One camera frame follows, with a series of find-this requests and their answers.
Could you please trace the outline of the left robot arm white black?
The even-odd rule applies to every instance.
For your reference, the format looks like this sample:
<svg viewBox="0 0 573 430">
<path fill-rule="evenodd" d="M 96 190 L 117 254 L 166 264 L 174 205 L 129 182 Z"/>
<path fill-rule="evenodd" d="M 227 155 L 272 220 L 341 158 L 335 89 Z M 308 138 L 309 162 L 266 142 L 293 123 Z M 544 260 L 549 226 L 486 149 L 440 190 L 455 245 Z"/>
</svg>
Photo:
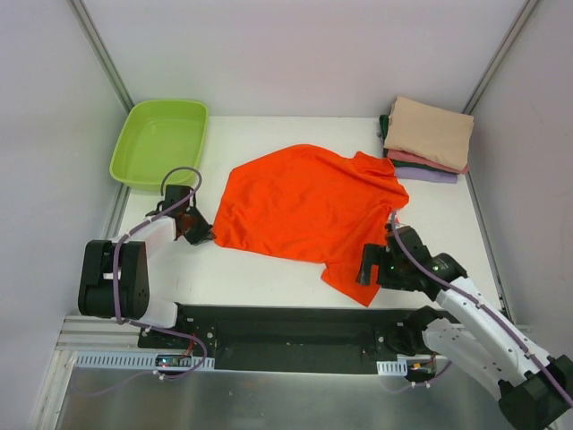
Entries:
<svg viewBox="0 0 573 430">
<path fill-rule="evenodd" d="M 158 327 L 158 337 L 169 348 L 182 347 L 190 329 L 177 319 L 178 304 L 151 296 L 149 275 L 151 257 L 181 237 L 200 245 L 213 238 L 212 226 L 198 210 L 192 187 L 168 185 L 156 209 L 138 226 L 116 239 L 86 244 L 80 313 Z"/>
</svg>

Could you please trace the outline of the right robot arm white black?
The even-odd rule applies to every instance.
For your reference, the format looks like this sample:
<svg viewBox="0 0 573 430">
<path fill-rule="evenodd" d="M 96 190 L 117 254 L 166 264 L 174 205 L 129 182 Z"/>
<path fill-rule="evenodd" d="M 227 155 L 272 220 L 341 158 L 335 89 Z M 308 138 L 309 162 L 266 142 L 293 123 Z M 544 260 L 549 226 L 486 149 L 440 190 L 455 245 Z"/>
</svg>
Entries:
<svg viewBox="0 0 573 430">
<path fill-rule="evenodd" d="M 357 280 L 383 289 L 421 292 L 456 319 L 430 306 L 410 313 L 386 334 L 403 356 L 426 350 L 446 357 L 494 399 L 515 429 L 545 429 L 572 408 L 572 361 L 553 357 L 520 331 L 475 286 L 449 254 L 431 255 L 417 232 L 387 226 L 385 245 L 363 247 Z"/>
</svg>

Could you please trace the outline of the orange t shirt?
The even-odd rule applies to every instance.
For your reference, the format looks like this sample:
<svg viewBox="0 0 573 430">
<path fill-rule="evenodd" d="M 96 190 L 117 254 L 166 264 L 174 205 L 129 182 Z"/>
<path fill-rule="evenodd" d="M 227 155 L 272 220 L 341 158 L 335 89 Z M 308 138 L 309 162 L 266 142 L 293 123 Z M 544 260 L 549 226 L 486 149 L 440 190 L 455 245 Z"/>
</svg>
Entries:
<svg viewBox="0 0 573 430">
<path fill-rule="evenodd" d="M 356 278 L 363 247 L 385 241 L 409 195 L 388 159 L 352 158 L 310 144 L 272 152 L 229 174 L 213 230 L 217 245 L 322 263 L 322 280 L 363 306 L 379 290 Z"/>
</svg>

